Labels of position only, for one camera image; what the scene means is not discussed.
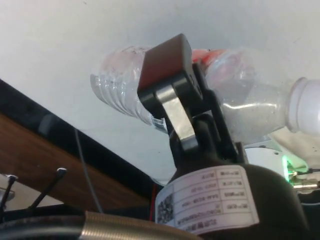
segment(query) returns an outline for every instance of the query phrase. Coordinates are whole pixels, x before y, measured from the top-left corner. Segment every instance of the bottle label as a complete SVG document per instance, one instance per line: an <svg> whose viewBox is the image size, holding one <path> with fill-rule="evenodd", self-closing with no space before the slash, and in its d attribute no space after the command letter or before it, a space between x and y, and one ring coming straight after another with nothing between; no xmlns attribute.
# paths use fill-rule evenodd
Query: bottle label
<svg viewBox="0 0 320 240"><path fill-rule="evenodd" d="M155 199L155 222L196 235L258 224L246 170L215 166L175 179Z"/></svg>
<svg viewBox="0 0 320 240"><path fill-rule="evenodd" d="M155 127L155 129L160 130L164 133L167 133L167 124L164 118L158 119L150 114L151 124Z"/></svg>

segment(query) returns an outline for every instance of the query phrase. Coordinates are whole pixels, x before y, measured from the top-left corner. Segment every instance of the white ceiling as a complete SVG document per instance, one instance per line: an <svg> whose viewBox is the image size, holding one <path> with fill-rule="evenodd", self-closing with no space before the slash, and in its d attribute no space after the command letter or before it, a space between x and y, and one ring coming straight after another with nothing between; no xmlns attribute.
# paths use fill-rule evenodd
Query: white ceiling
<svg viewBox="0 0 320 240"><path fill-rule="evenodd" d="M175 171L167 136L91 90L106 54L184 33L193 48L262 49L293 80L317 78L319 8L317 0L1 0L0 78L165 181Z"/></svg>

